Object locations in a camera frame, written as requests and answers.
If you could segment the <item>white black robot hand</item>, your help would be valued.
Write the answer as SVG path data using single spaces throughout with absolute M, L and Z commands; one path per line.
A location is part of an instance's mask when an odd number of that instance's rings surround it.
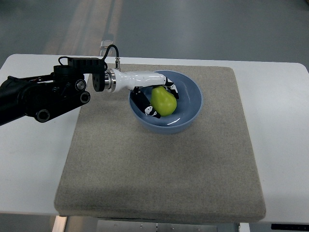
M 105 89 L 118 92 L 124 88 L 131 90 L 130 98 L 146 115 L 162 117 L 151 105 L 150 98 L 154 87 L 163 86 L 168 92 L 179 98 L 175 84 L 163 74 L 151 71 L 121 72 L 109 69 L 105 76 Z

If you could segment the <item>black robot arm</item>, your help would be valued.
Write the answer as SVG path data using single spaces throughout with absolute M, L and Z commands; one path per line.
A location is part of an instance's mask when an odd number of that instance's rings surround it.
M 99 58 L 67 58 L 66 65 L 54 66 L 48 75 L 16 78 L 8 76 L 0 86 L 0 123 L 4 125 L 23 116 L 44 123 L 87 104 L 85 74 L 94 75 L 93 87 L 105 87 L 107 64 Z

